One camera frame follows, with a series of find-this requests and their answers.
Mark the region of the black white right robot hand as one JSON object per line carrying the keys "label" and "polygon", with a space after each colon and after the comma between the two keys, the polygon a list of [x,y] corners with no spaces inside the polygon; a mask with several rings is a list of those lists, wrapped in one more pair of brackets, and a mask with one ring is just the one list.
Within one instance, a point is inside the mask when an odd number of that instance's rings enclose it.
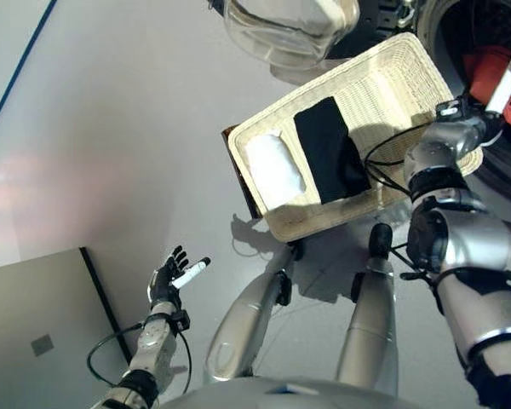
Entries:
{"label": "black white right robot hand", "polygon": [[468,57],[465,69],[468,86],[462,103],[481,129],[480,144],[489,146],[505,126],[511,126],[511,58]]}

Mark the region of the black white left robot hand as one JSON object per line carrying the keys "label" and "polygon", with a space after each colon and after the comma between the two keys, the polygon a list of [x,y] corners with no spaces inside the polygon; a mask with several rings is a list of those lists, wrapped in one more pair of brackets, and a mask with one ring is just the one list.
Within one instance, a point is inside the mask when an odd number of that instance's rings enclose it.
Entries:
{"label": "black white left robot hand", "polygon": [[169,302],[175,311],[181,310],[180,290],[199,276],[210,263],[211,260],[207,256],[190,263],[183,247],[176,246],[166,256],[164,264],[152,273],[147,287],[151,308],[162,302]]}

